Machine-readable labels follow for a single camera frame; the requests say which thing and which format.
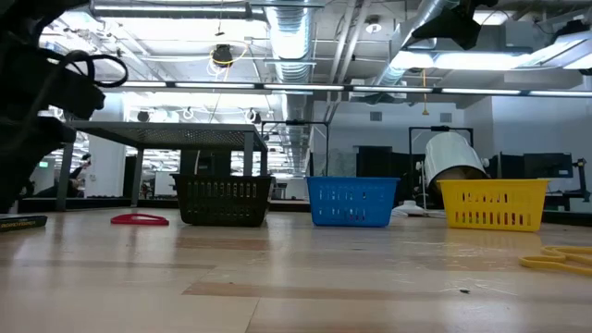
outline person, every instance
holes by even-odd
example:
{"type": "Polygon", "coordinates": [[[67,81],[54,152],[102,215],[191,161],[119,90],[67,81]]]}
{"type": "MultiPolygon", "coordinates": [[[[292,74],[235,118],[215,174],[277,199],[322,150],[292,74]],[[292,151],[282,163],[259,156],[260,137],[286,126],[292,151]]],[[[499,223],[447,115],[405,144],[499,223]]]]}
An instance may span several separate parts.
{"type": "MultiPolygon", "coordinates": [[[[77,167],[68,175],[68,191],[66,192],[67,198],[76,198],[79,196],[80,191],[78,187],[80,187],[81,180],[78,178],[81,171],[89,167],[91,161],[84,162],[81,166],[77,167]]],[[[33,198],[57,198],[57,188],[59,183],[57,179],[54,179],[54,186],[47,188],[45,190],[39,191],[37,194],[33,195],[33,198]]]]}

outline plastic basket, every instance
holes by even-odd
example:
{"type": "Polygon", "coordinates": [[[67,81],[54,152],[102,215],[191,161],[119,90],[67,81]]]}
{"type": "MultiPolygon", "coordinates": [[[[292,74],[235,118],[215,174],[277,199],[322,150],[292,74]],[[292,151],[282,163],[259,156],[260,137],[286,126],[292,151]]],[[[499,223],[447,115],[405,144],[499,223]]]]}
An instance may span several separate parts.
{"type": "Polygon", "coordinates": [[[271,177],[171,176],[187,224],[260,227],[265,219],[271,177]]]}
{"type": "Polygon", "coordinates": [[[451,228],[537,231],[545,179],[440,180],[451,228]]]}
{"type": "Polygon", "coordinates": [[[313,223],[332,227],[385,227],[399,179],[306,179],[313,223]]]}

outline blue basket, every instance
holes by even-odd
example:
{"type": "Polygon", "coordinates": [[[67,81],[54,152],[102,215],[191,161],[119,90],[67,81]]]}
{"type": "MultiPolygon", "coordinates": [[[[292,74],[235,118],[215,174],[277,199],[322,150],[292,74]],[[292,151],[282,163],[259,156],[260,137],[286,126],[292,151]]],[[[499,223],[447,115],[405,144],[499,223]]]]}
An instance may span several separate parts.
{"type": "Polygon", "coordinates": [[[385,227],[400,179],[306,179],[313,223],[332,227],[385,227]]]}

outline black mesh table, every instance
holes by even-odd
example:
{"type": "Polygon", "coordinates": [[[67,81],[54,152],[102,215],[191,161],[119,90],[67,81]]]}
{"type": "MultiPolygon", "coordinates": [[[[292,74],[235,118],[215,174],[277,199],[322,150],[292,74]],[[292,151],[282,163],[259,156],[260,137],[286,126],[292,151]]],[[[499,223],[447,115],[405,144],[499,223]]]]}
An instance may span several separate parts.
{"type": "MultiPolygon", "coordinates": [[[[253,173],[253,152],[261,152],[261,175],[267,174],[267,146],[254,125],[231,124],[179,124],[111,121],[71,121],[76,130],[122,143],[138,150],[134,170],[131,205],[138,204],[142,178],[142,160],[145,149],[170,150],[233,150],[244,152],[244,176],[253,173]]],[[[57,210],[66,209],[69,167],[74,146],[66,145],[62,156],[57,210]]]]}

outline red object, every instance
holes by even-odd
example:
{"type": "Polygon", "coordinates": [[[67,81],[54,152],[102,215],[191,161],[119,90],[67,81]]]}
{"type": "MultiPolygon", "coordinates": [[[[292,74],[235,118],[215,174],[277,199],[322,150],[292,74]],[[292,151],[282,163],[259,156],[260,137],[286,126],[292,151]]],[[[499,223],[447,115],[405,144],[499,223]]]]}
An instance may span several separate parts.
{"type": "Polygon", "coordinates": [[[111,224],[168,226],[168,220],[162,216],[151,216],[148,214],[124,214],[111,218],[111,224]]]}

